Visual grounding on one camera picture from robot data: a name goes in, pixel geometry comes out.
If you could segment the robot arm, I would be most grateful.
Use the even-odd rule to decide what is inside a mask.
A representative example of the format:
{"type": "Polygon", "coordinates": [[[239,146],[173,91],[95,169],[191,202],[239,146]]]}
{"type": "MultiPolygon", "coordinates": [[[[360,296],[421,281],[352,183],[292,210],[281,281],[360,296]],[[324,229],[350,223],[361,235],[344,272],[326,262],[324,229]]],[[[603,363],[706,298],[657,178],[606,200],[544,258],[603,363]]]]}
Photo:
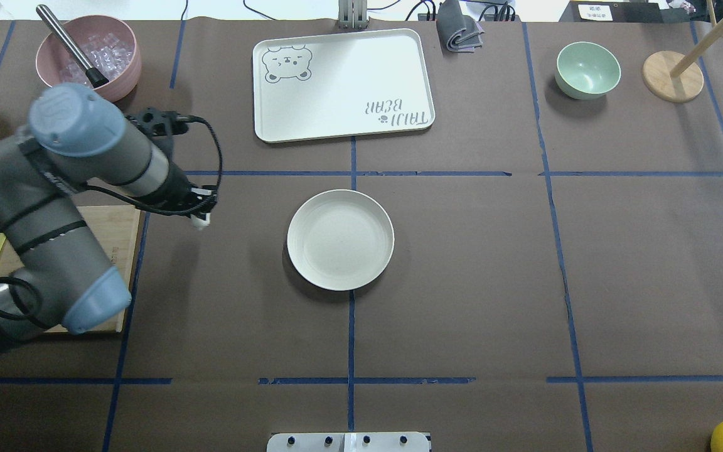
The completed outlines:
{"type": "Polygon", "coordinates": [[[125,116],[93,89],[61,83],[0,141],[0,355],[52,327],[74,335],[123,312],[131,292],[72,196],[97,191],[144,212],[210,222],[218,184],[197,186],[171,146],[198,116],[125,116]]]}

